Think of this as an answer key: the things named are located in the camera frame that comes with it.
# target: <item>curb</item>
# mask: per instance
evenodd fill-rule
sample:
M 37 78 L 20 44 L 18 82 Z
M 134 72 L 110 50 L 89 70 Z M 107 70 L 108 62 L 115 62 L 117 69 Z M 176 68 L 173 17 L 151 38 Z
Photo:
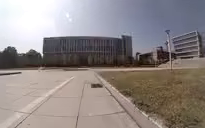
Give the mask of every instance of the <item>curb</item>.
M 95 76 L 111 93 L 115 100 L 125 109 L 140 128 L 163 128 L 155 120 L 150 118 L 147 114 L 140 111 L 129 99 L 122 95 L 116 88 L 104 80 L 100 75 L 95 73 Z
M 14 75 L 14 74 L 21 74 L 22 72 L 9 72 L 9 73 L 0 73 L 0 76 L 4 75 Z

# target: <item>sky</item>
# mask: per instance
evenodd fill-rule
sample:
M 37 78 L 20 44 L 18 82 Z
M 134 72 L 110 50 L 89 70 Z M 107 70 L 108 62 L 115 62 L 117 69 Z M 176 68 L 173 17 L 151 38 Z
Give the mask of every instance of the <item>sky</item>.
M 131 35 L 150 52 L 171 36 L 205 31 L 205 0 L 0 0 L 0 49 L 42 53 L 44 37 Z

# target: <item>pole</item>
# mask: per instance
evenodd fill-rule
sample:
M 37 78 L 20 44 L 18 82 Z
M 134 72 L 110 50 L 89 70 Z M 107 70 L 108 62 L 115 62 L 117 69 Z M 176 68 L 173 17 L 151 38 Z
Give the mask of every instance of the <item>pole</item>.
M 166 30 L 167 38 L 168 38 L 168 49 L 169 49 L 169 60 L 170 60 L 170 70 L 173 69 L 172 66 L 172 54 L 171 54 L 171 39 L 170 39 L 170 30 Z

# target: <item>road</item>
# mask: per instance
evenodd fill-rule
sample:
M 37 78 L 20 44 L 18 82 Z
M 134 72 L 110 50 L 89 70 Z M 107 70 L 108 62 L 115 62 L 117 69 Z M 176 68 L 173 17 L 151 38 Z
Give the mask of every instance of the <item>road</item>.
M 0 128 L 138 128 L 92 70 L 0 76 Z

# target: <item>dry grass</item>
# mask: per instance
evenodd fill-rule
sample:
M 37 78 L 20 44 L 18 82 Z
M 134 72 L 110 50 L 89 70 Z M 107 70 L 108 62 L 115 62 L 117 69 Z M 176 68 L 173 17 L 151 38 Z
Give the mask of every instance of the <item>dry grass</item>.
M 156 114 L 170 128 L 205 128 L 205 68 L 101 72 L 140 110 Z

